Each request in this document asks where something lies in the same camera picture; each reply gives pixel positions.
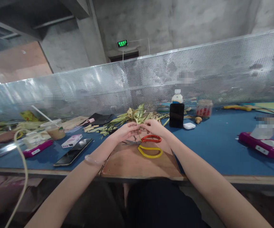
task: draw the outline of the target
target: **perforated metal panel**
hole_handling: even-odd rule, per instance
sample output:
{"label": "perforated metal panel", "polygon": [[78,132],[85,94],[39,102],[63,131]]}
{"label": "perforated metal panel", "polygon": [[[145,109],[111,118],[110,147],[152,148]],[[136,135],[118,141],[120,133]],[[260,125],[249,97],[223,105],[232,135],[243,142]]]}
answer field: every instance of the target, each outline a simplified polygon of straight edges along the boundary
{"label": "perforated metal panel", "polygon": [[216,106],[274,101],[274,30],[3,84],[0,121],[31,105],[52,118],[122,113],[141,103],[157,110],[171,101],[179,72],[194,73],[193,84],[178,85],[186,106],[204,98]]}

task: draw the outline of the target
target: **black smartphone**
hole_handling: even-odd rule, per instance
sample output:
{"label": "black smartphone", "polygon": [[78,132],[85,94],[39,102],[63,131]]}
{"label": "black smartphone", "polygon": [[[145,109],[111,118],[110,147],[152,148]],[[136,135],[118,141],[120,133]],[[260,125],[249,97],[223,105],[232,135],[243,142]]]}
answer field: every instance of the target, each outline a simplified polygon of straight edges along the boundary
{"label": "black smartphone", "polygon": [[184,125],[184,104],[170,104],[170,127],[182,128]]}
{"label": "black smartphone", "polygon": [[70,165],[92,140],[93,139],[82,139],[81,141],[79,141],[69,152],[67,152],[63,157],[61,157],[59,161],[57,161],[57,163],[54,164],[54,166]]}

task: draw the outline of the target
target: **exit sign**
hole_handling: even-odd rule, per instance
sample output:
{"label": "exit sign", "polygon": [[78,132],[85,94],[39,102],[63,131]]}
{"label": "exit sign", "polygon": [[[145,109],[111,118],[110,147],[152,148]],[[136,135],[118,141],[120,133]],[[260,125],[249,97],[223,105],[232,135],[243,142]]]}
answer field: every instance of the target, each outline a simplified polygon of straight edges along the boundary
{"label": "exit sign", "polygon": [[124,46],[128,46],[128,42],[127,42],[127,40],[118,41],[117,42],[117,46],[118,46],[118,48],[121,48],[121,47],[124,47]]}

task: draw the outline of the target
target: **red scissors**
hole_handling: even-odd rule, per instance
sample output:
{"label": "red scissors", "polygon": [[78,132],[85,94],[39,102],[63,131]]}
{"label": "red scissors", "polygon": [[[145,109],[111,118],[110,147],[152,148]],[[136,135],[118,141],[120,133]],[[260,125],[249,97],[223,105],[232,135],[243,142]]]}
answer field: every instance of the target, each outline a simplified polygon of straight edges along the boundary
{"label": "red scissors", "polygon": [[[156,135],[147,135],[147,136],[144,136],[141,141],[131,141],[131,140],[126,140],[127,144],[123,144],[123,145],[138,145],[138,150],[139,152],[147,157],[147,158],[159,158],[161,155],[162,155],[162,149],[159,148],[159,147],[144,147],[141,145],[142,142],[154,142],[154,143],[160,143],[161,142],[161,138],[159,136],[156,136]],[[142,149],[145,149],[145,150],[159,150],[160,153],[157,154],[157,155],[148,155],[148,154],[145,154]]]}

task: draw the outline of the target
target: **hand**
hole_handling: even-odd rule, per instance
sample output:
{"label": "hand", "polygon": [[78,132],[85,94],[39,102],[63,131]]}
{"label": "hand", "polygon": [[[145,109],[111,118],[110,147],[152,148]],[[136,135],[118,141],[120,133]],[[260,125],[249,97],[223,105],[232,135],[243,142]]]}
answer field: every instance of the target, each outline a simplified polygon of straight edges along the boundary
{"label": "hand", "polygon": [[109,137],[113,138],[113,140],[116,140],[119,143],[127,140],[131,136],[138,135],[138,131],[141,133],[139,127],[140,126],[138,126],[135,122],[127,123],[111,134]]}
{"label": "hand", "polygon": [[0,134],[0,143],[6,143],[14,139],[16,131],[7,131]]}
{"label": "hand", "polygon": [[164,126],[161,125],[161,123],[154,119],[147,120],[144,124],[140,124],[140,127],[162,138],[167,137],[170,133]]}

